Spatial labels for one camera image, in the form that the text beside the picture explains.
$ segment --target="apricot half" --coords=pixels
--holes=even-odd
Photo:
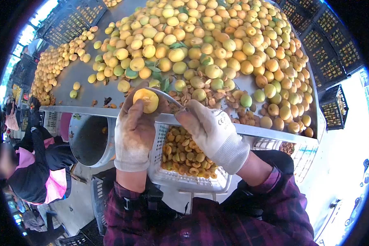
[[[145,114],[150,114],[156,111],[158,106],[158,96],[156,93],[145,88],[139,89],[134,94],[133,103],[135,103],[138,99],[141,99],[144,103],[143,111]]]

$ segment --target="purple plaid shirt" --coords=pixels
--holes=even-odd
[[[146,227],[146,207],[127,211],[119,199],[137,199],[140,193],[124,189],[115,182],[105,210],[107,232],[104,245],[254,245],[305,246],[313,241],[313,229],[305,212],[306,198],[294,177],[281,175],[274,167],[269,178],[252,187],[252,193],[266,194],[282,181],[282,186],[267,199],[262,219],[227,213],[216,202],[193,199],[192,214],[172,223],[159,233]]]

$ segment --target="white glove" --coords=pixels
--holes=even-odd
[[[186,108],[188,110],[175,115],[179,123],[207,157],[228,174],[236,174],[249,155],[250,145],[242,142],[242,137],[236,134],[227,113],[209,109],[196,100],[190,100]]]
[[[155,140],[155,117],[168,107],[166,100],[159,99],[158,109],[152,114],[143,113],[143,101],[138,99],[133,105],[137,90],[148,86],[142,82],[127,96],[116,119],[115,127],[115,167],[124,172],[139,172],[149,167],[149,151]]]

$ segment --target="metal bucket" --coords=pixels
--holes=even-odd
[[[79,117],[73,115],[69,124],[72,153],[88,167],[107,164],[115,154],[115,119],[93,115]]]

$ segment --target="apricot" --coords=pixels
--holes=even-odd
[[[135,103],[138,99],[141,99],[144,103],[143,111],[145,114],[150,114],[156,111],[158,106],[158,96],[156,95],[156,93],[142,88],[135,92],[133,103]]]

